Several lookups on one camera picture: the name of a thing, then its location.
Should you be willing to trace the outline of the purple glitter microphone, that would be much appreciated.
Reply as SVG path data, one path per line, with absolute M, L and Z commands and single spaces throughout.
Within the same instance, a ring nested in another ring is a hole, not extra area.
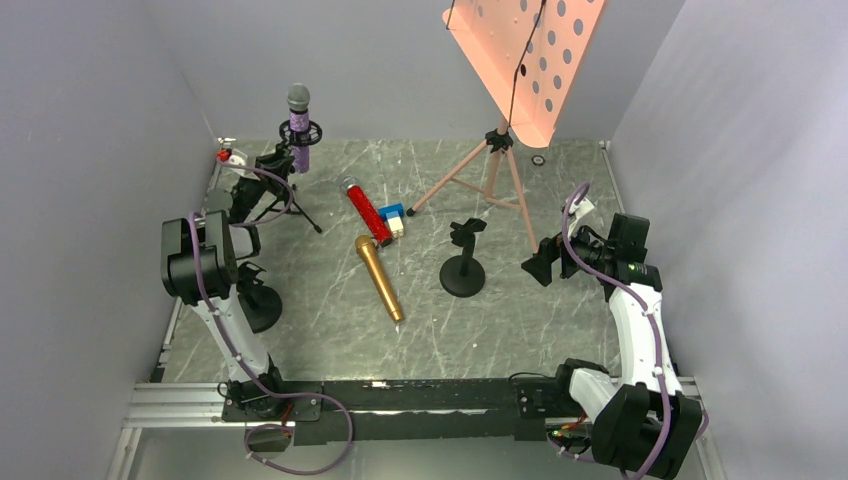
M 296 173 L 306 173 L 310 168 L 309 146 L 310 119 L 308 107 L 310 93 L 301 83 L 294 83 L 288 88 L 287 102 L 289 106 L 289 129 L 291 152 L 294 157 L 293 167 Z

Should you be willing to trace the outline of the red glitter microphone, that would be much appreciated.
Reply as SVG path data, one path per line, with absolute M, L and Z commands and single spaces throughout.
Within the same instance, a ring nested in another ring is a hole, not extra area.
M 357 210 L 376 243 L 381 247 L 390 245 L 394 241 L 394 237 L 359 185 L 359 180 L 350 175 L 342 177 L 340 190 Z

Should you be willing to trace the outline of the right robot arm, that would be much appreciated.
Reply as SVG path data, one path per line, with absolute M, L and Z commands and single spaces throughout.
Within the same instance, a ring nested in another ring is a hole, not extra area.
M 617 329 L 621 375 L 614 380 L 599 364 L 568 359 L 555 378 L 591 422 L 589 451 L 596 463 L 630 479 L 674 479 L 704 416 L 673 367 L 662 325 L 661 274 L 646 261 L 649 227 L 645 218 L 617 213 L 608 235 L 600 236 L 568 213 L 561 233 L 544 239 L 522 268 L 543 286 L 552 281 L 554 261 L 564 278 L 586 273 L 599 281 Z

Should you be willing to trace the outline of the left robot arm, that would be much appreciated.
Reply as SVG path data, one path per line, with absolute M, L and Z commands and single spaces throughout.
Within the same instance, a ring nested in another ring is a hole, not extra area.
M 225 210 L 192 212 L 161 224 L 160 273 L 166 292 L 205 323 L 227 365 L 236 404 L 288 399 L 279 369 L 251 329 L 238 299 L 238 265 Z

